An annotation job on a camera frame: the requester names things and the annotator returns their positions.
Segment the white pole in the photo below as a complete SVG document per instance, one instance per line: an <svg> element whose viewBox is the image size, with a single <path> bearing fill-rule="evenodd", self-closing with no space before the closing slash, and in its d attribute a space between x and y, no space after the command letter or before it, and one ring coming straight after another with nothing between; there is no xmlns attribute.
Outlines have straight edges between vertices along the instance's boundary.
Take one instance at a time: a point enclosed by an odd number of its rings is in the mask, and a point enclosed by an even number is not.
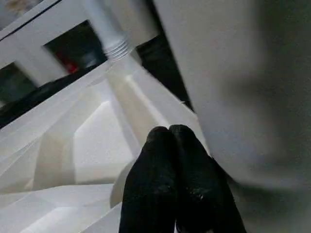
<svg viewBox="0 0 311 233"><path fill-rule="evenodd" d="M126 33L102 0L81 0L81 3L109 60L116 61L133 51Z"/></svg>

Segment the red object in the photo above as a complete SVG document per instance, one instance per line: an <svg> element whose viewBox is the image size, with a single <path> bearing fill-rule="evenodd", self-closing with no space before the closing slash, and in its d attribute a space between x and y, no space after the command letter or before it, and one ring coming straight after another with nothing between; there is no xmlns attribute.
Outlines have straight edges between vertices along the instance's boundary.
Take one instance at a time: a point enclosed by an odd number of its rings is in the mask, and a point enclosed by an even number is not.
<svg viewBox="0 0 311 233"><path fill-rule="evenodd" d="M69 74L73 74L79 70L79 67L73 61L66 58L62 53L57 52L56 57L61 61L61 63L63 63Z"/></svg>

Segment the white wall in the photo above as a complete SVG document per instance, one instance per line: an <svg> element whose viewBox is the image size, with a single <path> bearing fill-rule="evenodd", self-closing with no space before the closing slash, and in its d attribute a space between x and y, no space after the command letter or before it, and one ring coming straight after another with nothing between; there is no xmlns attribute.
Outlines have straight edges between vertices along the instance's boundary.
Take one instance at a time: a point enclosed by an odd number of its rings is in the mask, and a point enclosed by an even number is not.
<svg viewBox="0 0 311 233"><path fill-rule="evenodd" d="M311 5L155 4L248 232L310 232Z"/></svg>
<svg viewBox="0 0 311 233"><path fill-rule="evenodd" d="M134 46L158 35L158 30L144 0L102 0L111 8Z"/></svg>

